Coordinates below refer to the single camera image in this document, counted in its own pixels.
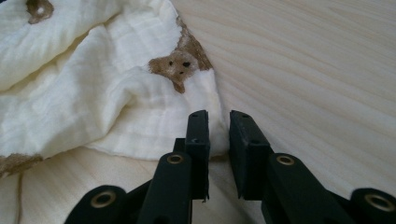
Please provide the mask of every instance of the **wooden table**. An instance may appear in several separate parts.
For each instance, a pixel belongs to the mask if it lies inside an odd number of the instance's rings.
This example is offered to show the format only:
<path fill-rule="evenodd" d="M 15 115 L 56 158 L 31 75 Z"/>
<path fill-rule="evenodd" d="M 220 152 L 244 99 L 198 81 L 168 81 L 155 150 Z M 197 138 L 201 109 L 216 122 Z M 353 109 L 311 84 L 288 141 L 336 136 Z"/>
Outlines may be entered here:
<path fill-rule="evenodd" d="M 395 1 L 172 2 L 217 71 L 226 119 L 232 109 L 248 113 L 275 151 L 299 157 L 342 196 L 363 187 L 396 195 Z M 131 190 L 156 164 L 62 153 L 0 181 L 9 193 L 1 218 L 62 223 L 88 190 Z M 236 199 L 226 157 L 211 162 L 210 180 L 211 199 L 194 203 L 193 223 L 262 222 L 259 203 Z"/>

